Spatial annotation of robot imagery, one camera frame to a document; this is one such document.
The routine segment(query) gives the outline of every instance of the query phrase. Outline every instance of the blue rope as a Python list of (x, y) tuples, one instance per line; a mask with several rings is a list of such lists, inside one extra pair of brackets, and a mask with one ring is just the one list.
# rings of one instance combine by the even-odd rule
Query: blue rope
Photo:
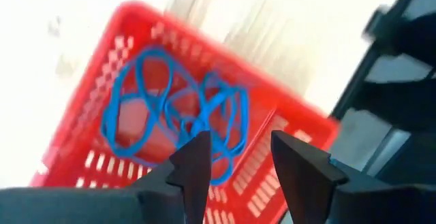
[[(144, 77), (142, 77), (142, 67), (145, 61), (150, 61), (150, 57), (154, 57), (153, 61), (162, 61), (168, 66), (169, 79), (166, 88), (160, 94), (152, 94), (145, 88)], [(121, 94), (124, 79), (127, 74), (134, 68), (136, 83), (138, 85), (137, 93)], [(174, 73), (180, 74), (188, 83), (188, 87), (169, 95), (172, 87)], [(206, 98), (205, 91), (207, 89), (218, 89), (218, 92), (210, 99)], [(200, 113), (197, 116), (182, 115), (173, 106), (173, 103), (190, 93), (196, 93), (200, 103)], [(236, 101), (236, 96), (239, 96), (239, 104)], [(120, 146), (116, 140), (116, 128), (118, 123), (120, 104), (132, 99), (142, 99), (149, 111), (149, 116), (146, 120), (145, 132), (142, 137), (131, 146), (124, 148)], [(230, 115), (227, 115), (227, 101), (230, 101)], [(221, 115), (228, 120), (226, 128), (226, 136), (222, 137), (218, 131), (215, 131), (209, 123), (209, 116), (216, 109), (221, 110)], [(236, 115), (240, 112), (240, 123), (236, 124)], [(147, 167), (154, 167), (156, 164), (145, 161), (134, 155), (144, 146), (148, 140), (155, 125), (169, 137), (174, 143), (176, 149), (181, 148), (188, 143), (192, 138), (196, 137), (201, 131), (210, 131), (212, 140), (212, 153), (218, 155), (213, 157), (213, 162), (220, 159), (228, 160), (228, 167), (224, 174), (216, 179), (211, 180), (212, 185), (220, 185), (224, 183), (233, 171), (233, 160), (239, 156), (245, 149), (247, 144), (248, 121), (249, 121), (249, 98), (247, 91), (243, 87), (230, 86), (228, 83), (220, 79), (215, 73), (207, 73), (201, 83), (197, 83), (188, 71), (177, 63), (163, 49), (153, 47), (144, 49), (136, 58), (130, 61), (120, 71), (119, 76), (114, 81), (110, 101), (103, 113), (101, 131), (107, 139), (109, 146), (114, 154), (118, 157), (128, 157)], [(163, 116), (166, 125), (159, 122), (159, 117)], [(179, 129), (174, 124), (174, 120), (179, 123)], [(186, 124), (191, 124), (191, 129), (186, 129)], [(238, 129), (240, 132), (240, 140), (229, 148), (228, 142), (232, 129)]]

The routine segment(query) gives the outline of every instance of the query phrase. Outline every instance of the shopping basket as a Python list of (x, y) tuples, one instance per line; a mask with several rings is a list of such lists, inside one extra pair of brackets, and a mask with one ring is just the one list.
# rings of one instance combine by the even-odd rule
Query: shopping basket
[[(117, 188), (151, 171), (116, 158), (99, 129), (119, 70), (150, 45), (163, 46), (194, 78), (213, 70), (249, 91), (247, 147), (235, 159), (232, 177), (209, 188), (204, 222), (276, 223), (287, 206), (270, 153), (271, 131), (283, 130), (327, 150), (337, 136), (336, 122), (323, 118), (219, 44), (139, 2), (124, 3), (114, 13), (44, 155), (46, 170), (35, 174), (32, 185)], [(157, 88), (161, 82), (166, 85), (159, 72), (156, 69), (146, 74)], [(151, 156), (159, 153), (153, 147), (148, 151)]]

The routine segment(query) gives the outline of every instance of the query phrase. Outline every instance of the blue cable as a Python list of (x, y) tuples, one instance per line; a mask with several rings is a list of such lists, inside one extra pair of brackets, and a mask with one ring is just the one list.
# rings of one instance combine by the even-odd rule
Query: blue cable
[[(142, 67), (145, 61), (150, 61), (150, 57), (154, 57), (153, 61), (162, 61), (168, 66), (169, 78), (166, 88), (160, 94), (152, 94), (147, 92), (144, 77), (142, 76)], [(124, 79), (127, 74), (134, 68), (136, 84), (138, 85), (137, 93), (128, 93), (121, 95)], [(180, 74), (188, 83), (188, 87), (169, 95), (172, 87), (174, 73)], [(207, 89), (218, 89), (218, 92), (211, 98), (207, 99), (205, 91)], [(173, 103), (190, 93), (196, 93), (200, 104), (200, 113), (197, 116), (182, 116), (179, 111), (173, 106)], [(146, 120), (145, 132), (141, 138), (127, 148), (120, 146), (116, 140), (116, 129), (118, 127), (118, 117), (120, 104), (131, 99), (142, 99), (149, 111), (149, 116)], [(230, 100), (230, 114), (227, 115), (227, 101)], [(216, 110), (220, 109), (221, 115), (228, 120), (226, 128), (226, 136), (220, 136), (218, 131), (215, 131), (209, 123), (209, 116)], [(236, 115), (240, 112), (240, 122), (236, 124)], [(119, 76), (115, 79), (112, 87), (110, 101), (103, 112), (101, 131), (107, 139), (109, 146), (114, 154), (118, 157), (127, 157), (137, 163), (141, 163), (147, 167), (156, 166), (151, 163), (136, 157), (135, 154), (147, 142), (155, 125), (169, 137), (174, 143), (176, 149), (181, 148), (188, 143), (192, 138), (196, 137), (201, 131), (210, 131), (212, 140), (212, 154), (218, 155), (213, 157), (212, 161), (216, 162), (221, 159), (228, 160), (228, 167), (224, 174), (216, 179), (211, 180), (212, 185), (220, 185), (224, 183), (233, 172), (233, 160), (235, 157), (242, 154), (247, 144), (248, 126), (249, 126), (249, 98), (246, 89), (240, 86), (230, 86), (224, 82), (215, 73), (209, 72), (204, 77), (201, 83), (197, 83), (188, 71), (177, 63), (169, 54), (162, 48), (152, 47), (146, 48), (141, 53), (130, 61), (120, 71)], [(159, 122), (159, 117), (163, 116), (166, 125)], [(174, 124), (174, 121), (179, 123), (179, 127)], [(186, 129), (186, 124), (191, 124), (191, 129)], [(232, 129), (238, 129), (240, 139), (236, 146), (229, 148), (230, 132)]]

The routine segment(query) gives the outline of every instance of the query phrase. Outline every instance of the red plastic basket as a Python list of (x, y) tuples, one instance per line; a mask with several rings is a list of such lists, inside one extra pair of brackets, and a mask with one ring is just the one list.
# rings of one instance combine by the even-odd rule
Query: red plastic basket
[(284, 130), (327, 150), (337, 136), (336, 122), (221, 46), (138, 2), (124, 3), (109, 22), (44, 155), (48, 170), (38, 172), (32, 185), (124, 187), (151, 170), (116, 158), (99, 131), (118, 71), (151, 44), (164, 46), (196, 78), (214, 70), (228, 82), (249, 87), (248, 145), (232, 177), (210, 187), (205, 223), (276, 223), (287, 206), (270, 153), (271, 131)]

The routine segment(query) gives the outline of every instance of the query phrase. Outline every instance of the tangled blue cord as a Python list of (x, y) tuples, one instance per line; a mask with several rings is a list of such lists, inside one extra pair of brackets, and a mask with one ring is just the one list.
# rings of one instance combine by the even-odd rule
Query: tangled blue cord
[[(158, 95), (147, 92), (145, 88), (146, 85), (144, 77), (142, 76), (143, 64), (147, 60), (150, 61), (150, 57), (154, 57), (153, 61), (162, 61), (168, 66), (168, 83), (163, 92)], [(124, 79), (133, 67), (135, 67), (134, 71), (136, 83), (138, 85), (138, 92), (121, 95)], [(180, 74), (187, 81), (188, 87), (169, 95), (175, 72)], [(218, 92), (210, 99), (207, 99), (205, 91), (211, 88), (218, 88)], [(197, 116), (182, 115), (172, 105), (174, 101), (188, 95), (189, 93), (196, 93), (198, 96), (198, 100), (200, 102), (200, 113)], [(239, 109), (238, 102), (236, 101), (236, 95), (239, 96)], [(149, 116), (146, 120), (146, 128), (145, 132), (142, 134), (142, 137), (131, 146), (124, 148), (117, 144), (115, 140), (119, 108), (121, 103), (132, 99), (142, 99), (147, 106)], [(229, 116), (226, 114), (227, 100), (230, 100)], [(228, 119), (225, 137), (221, 137), (219, 132), (215, 131), (209, 123), (209, 116), (218, 107), (220, 108), (221, 115), (224, 117), (224, 119)], [(236, 125), (235, 119), (238, 110), (240, 112), (240, 124)], [(213, 162), (216, 162), (220, 159), (228, 160), (228, 167), (224, 174), (211, 180), (212, 185), (220, 185), (232, 175), (233, 160), (245, 149), (248, 134), (248, 111), (249, 98), (247, 91), (243, 87), (230, 86), (213, 72), (207, 73), (203, 81), (201, 83), (197, 83), (179, 63), (177, 63), (169, 54), (165, 52), (165, 50), (158, 47), (153, 47), (144, 49), (136, 58), (126, 64), (126, 66), (124, 66), (124, 68), (120, 71), (119, 76), (115, 79), (109, 104), (103, 113), (101, 131), (104, 137), (106, 137), (109, 146), (116, 156), (128, 157), (148, 167), (156, 166), (156, 164), (145, 161), (139, 157), (135, 157), (135, 154), (147, 142), (155, 125), (162, 129), (169, 139), (173, 141), (176, 149), (179, 149), (188, 143), (192, 138), (196, 137), (199, 132), (210, 131), (212, 140), (212, 153), (213, 155), (217, 155), (216, 157), (213, 157)], [(166, 125), (162, 125), (159, 122), (159, 117), (161, 116), (165, 118)], [(179, 123), (179, 129), (174, 123), (174, 120)], [(191, 124), (190, 131), (186, 129), (187, 123)], [(236, 146), (229, 148), (228, 142), (230, 139), (230, 132), (232, 129), (235, 129), (235, 127), (238, 127), (240, 132), (240, 140)]]

